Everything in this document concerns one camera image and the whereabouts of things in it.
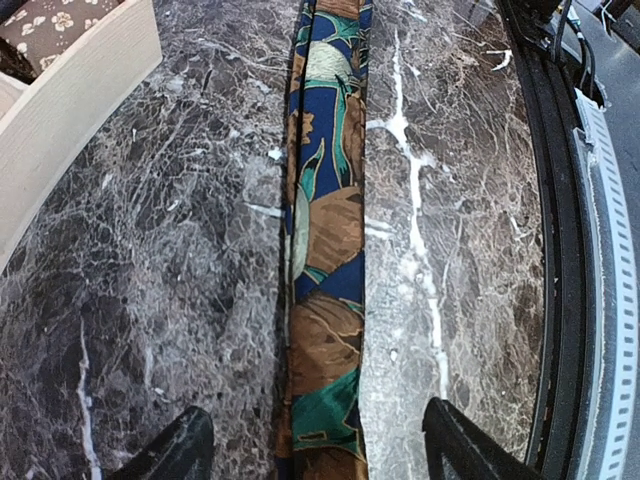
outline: black cable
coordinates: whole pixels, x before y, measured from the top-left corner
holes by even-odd
[[[580,81],[578,82],[578,88],[582,90],[584,88],[584,82],[587,79],[587,63],[589,61],[589,51],[587,49],[587,41],[584,38],[584,35],[582,34],[582,32],[580,31],[580,27],[576,23],[569,21],[569,27],[571,27],[571,30],[573,30],[573,33],[575,33],[576,36],[578,37],[578,42],[580,42],[581,61],[580,61],[580,71],[578,72],[580,76]]]
[[[582,65],[580,66],[580,83],[578,84],[578,88],[582,90],[587,80],[587,56],[588,56],[589,57],[589,73],[590,73],[589,98],[593,100],[593,92],[595,90],[595,81],[596,81],[596,56],[593,53],[593,48],[591,48],[591,44],[582,34],[582,30],[580,30],[580,20],[572,19],[568,23],[569,23],[569,27],[571,27],[571,30],[573,30],[576,36],[578,37],[578,41],[580,42],[580,50],[582,52]]]
[[[560,59],[560,52],[562,51],[562,35],[564,34],[564,26],[567,23],[567,16],[569,15],[569,9],[571,8],[571,0],[565,0],[562,7],[562,15],[560,16],[560,23],[558,23],[558,31],[556,37],[553,39],[553,50],[551,51],[551,60],[556,62]]]
[[[585,38],[584,40],[587,49],[589,50],[589,57],[591,59],[591,78],[589,79],[589,98],[593,100],[593,90],[596,81],[596,56],[593,54],[593,48],[591,44]]]

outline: necktie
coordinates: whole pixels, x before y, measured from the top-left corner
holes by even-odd
[[[363,152],[371,0],[307,0],[289,92],[279,480],[365,480]]]

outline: marble countertop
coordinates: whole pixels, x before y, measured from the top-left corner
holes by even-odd
[[[298,3],[155,7],[164,62],[76,159],[0,277],[2,478],[113,471],[190,404],[214,420],[214,478],[271,466]],[[483,2],[378,0],[371,35],[371,479],[426,477],[433,395],[522,457],[542,242],[501,21]]]

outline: floral pattern fabric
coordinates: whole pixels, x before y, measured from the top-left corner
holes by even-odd
[[[117,6],[117,0],[31,0],[0,25],[0,37],[39,75]]]
[[[372,0],[306,0],[289,92],[288,385],[278,480],[365,480],[363,153]]]

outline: brown leaf pattern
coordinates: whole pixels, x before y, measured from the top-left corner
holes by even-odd
[[[316,8],[351,20],[357,20],[360,14],[357,2],[345,2],[344,0],[318,0]]]
[[[293,66],[291,67],[291,85],[289,87],[290,92],[295,92],[300,89],[300,79],[304,72],[304,66],[307,63],[307,59],[300,55],[298,52],[293,54]]]
[[[342,130],[342,148],[351,165],[354,183],[362,185],[362,156],[364,153],[365,106],[360,92],[347,96],[347,112]]]
[[[333,272],[364,248],[362,187],[336,190],[311,202],[307,265]]]
[[[367,464],[339,448],[311,449],[296,453],[303,465],[302,480],[361,480],[367,478]]]
[[[304,112],[302,115],[302,125],[298,123],[298,110],[294,110],[287,119],[287,201],[295,203],[296,192],[296,161],[298,148],[298,128],[301,128],[300,143],[308,145],[311,143],[309,134],[313,131],[313,113]]]
[[[291,311],[292,394],[314,392],[360,364],[362,316],[315,290]]]

